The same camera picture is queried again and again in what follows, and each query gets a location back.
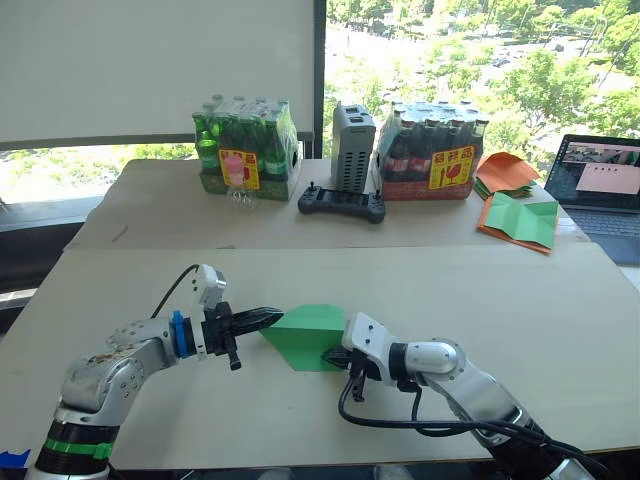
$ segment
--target orange folded paper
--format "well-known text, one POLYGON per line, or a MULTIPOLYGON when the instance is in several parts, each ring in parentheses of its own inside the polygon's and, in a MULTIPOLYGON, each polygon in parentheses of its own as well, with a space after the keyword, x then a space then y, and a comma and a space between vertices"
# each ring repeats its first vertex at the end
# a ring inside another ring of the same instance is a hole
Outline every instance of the orange folded paper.
POLYGON ((501 238, 502 240, 506 240, 507 242, 515 243, 516 245, 520 245, 522 247, 530 248, 531 250, 535 250, 536 252, 546 253, 549 255, 551 253, 551 249, 540 245, 535 242, 523 242, 520 240, 516 240, 511 238, 509 235, 504 233, 502 230, 497 228, 487 227, 484 222, 487 221, 487 215, 489 214, 489 209, 491 208, 491 202, 493 201, 493 195, 487 198, 487 201, 484 202, 484 208, 482 209, 482 214, 480 214, 480 220, 478 220, 478 224, 476 228, 481 232, 488 233, 489 235, 493 235, 494 237, 501 238))
POLYGON ((480 160, 476 175, 491 193, 515 190, 540 176, 520 157, 506 152, 494 153, 480 160))

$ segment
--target laptop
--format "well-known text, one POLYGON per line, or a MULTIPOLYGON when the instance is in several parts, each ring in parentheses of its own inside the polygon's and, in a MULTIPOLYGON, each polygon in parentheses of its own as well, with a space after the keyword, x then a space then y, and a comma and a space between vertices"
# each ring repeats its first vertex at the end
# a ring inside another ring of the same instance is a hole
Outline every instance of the laptop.
POLYGON ((619 265, 640 265, 640 140, 565 135, 544 189, 619 265))

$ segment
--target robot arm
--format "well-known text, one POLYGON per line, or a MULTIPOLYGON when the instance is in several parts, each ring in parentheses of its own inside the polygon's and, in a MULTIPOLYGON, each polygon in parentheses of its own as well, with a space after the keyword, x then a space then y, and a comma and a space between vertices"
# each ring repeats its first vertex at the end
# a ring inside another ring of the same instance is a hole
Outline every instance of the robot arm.
POLYGON ((155 372, 193 355, 229 356, 231 370, 241 367, 235 337, 266 328, 282 312, 261 307, 233 314, 221 302, 226 282, 207 265, 195 270, 191 305, 170 316, 133 322, 109 337, 105 353, 75 360, 69 367, 47 439, 27 479, 104 480, 120 425, 144 382, 155 372))
MULTIPOLYGON (((471 430, 478 442, 489 450, 512 478, 593 479, 574 458, 544 448, 545 439, 551 440, 547 439, 529 412, 492 376, 473 365, 457 343, 444 338, 403 343, 383 325, 364 313, 358 313, 347 325, 342 344, 347 353, 344 350, 329 351, 325 354, 325 360, 342 368, 350 366, 356 401, 364 400, 362 388, 366 377, 418 395, 420 386, 429 386, 446 398, 453 413, 464 424, 484 422, 487 428, 491 428, 466 430, 471 430), (541 440, 532 442, 528 441, 532 437, 523 438, 512 433, 518 430, 534 432, 533 435, 541 440)), ((416 410, 417 405, 414 407, 413 420, 416 410)), ((349 421, 358 420, 343 412, 342 406, 341 414, 349 421)), ((398 428, 398 422, 393 421, 380 421, 379 425, 374 425, 375 421, 356 423, 398 428)), ((404 428, 415 428, 411 422, 407 423, 404 428)))

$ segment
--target black cable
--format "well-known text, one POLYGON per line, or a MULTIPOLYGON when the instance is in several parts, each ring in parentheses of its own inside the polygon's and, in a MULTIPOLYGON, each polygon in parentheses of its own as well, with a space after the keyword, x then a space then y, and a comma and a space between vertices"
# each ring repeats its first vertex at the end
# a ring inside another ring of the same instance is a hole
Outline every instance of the black cable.
POLYGON ((164 307, 164 304, 167 303, 167 300, 169 300, 169 297, 171 296, 173 291, 176 289, 176 287, 180 285, 180 282, 182 282, 182 280, 184 280, 184 277, 186 277, 189 274, 189 272, 191 272, 191 270, 195 270, 197 272, 199 267, 200 265, 197 265, 195 263, 193 265, 189 265, 184 270, 184 272, 182 272, 180 276, 176 278, 176 281, 173 282, 173 285, 171 285, 169 290, 167 290, 167 293, 164 294, 164 297, 162 297, 162 300, 160 300, 160 303, 151 314, 151 318, 156 318, 158 316, 158 313, 160 313, 160 310, 162 310, 162 307, 164 307))
POLYGON ((338 412, 340 416, 344 418, 346 421, 350 423, 354 423, 356 425, 361 425, 365 427, 377 427, 377 428, 410 428, 414 430, 422 430, 425 433, 423 435, 427 436, 452 436, 459 435, 461 433, 465 433, 471 430, 484 430, 499 433, 510 438, 518 439, 522 442, 526 442, 532 445, 536 445, 543 449, 548 449, 552 451, 556 451, 558 453, 562 453, 563 455, 575 458, 578 461, 584 462, 585 466, 591 466, 594 470, 598 470, 598 472, 602 473, 602 475, 606 478, 611 478, 611 472, 602 465, 597 460, 594 460, 588 457, 584 452, 580 449, 568 445, 566 443, 558 442, 547 437, 545 434, 541 434, 535 432, 529 428, 521 427, 519 425, 513 425, 508 422, 503 421, 486 421, 486 422, 472 422, 472 421, 441 421, 441 420, 428 420, 428 421, 418 421, 415 420, 415 416, 417 416, 417 410, 419 405, 419 401, 421 395, 416 394, 416 398, 414 399, 414 407, 412 408, 412 420, 379 420, 379 419, 371 419, 371 418, 362 418, 356 417, 347 413, 345 410, 345 403, 353 388, 353 384, 356 380, 356 377, 350 376, 349 381, 344 387, 342 394, 340 395, 340 400, 338 402, 338 412))
POLYGON ((116 468, 111 464, 111 462, 107 462, 107 465, 109 466, 110 475, 113 475, 116 478, 116 480, 126 480, 124 478, 124 475, 122 475, 122 473, 116 470, 116 468))

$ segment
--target black game controller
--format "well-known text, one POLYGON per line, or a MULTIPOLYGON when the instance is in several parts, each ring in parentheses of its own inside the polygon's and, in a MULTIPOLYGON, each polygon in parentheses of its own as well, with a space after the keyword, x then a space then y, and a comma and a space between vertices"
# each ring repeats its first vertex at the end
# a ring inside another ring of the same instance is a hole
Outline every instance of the black game controller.
POLYGON ((300 213, 337 212, 380 223, 384 220, 384 200, 376 193, 351 193, 316 187, 313 182, 298 200, 300 213))

